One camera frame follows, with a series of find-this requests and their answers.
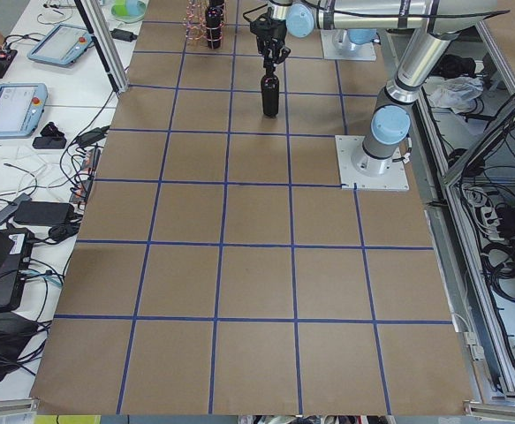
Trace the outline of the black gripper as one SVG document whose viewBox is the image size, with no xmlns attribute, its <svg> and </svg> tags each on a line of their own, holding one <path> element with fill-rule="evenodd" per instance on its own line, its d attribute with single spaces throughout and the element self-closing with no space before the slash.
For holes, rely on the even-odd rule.
<svg viewBox="0 0 515 424">
<path fill-rule="evenodd" d="M 269 49 L 273 64 L 281 64 L 290 55 L 291 50 L 284 43 L 286 24 L 283 20 L 273 17 L 273 9 L 270 6 L 249 26 L 250 32 L 256 37 L 258 53 L 264 60 L 269 56 Z"/>
</svg>

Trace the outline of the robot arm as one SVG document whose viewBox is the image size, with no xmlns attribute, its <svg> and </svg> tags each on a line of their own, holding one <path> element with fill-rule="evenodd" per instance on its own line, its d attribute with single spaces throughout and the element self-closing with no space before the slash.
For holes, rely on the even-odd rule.
<svg viewBox="0 0 515 424">
<path fill-rule="evenodd" d="M 354 51 L 360 46 L 372 43 L 377 36 L 377 30 L 370 29 L 342 29 L 337 30 L 333 36 L 333 45 L 340 51 Z"/>
<path fill-rule="evenodd" d="M 315 29 L 411 29 L 413 35 L 394 76 L 377 98 L 370 130 L 352 153 L 361 174 L 386 173 L 411 126 L 410 111 L 420 87 L 458 33 L 499 15 L 495 1 L 269 1 L 250 21 L 269 77 L 290 54 L 286 35 L 303 38 Z"/>
</svg>

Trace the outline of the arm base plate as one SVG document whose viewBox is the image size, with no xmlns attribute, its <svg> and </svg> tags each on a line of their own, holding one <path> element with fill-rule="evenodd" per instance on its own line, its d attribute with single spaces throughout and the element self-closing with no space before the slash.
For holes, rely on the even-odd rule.
<svg viewBox="0 0 515 424">
<path fill-rule="evenodd" d="M 330 60 L 374 62 L 375 29 L 322 30 L 323 57 Z"/>
<path fill-rule="evenodd" d="M 374 159 L 363 149 L 364 136 L 335 137 L 340 186 L 344 190 L 407 192 L 409 184 L 399 147 L 392 157 Z"/>
</svg>

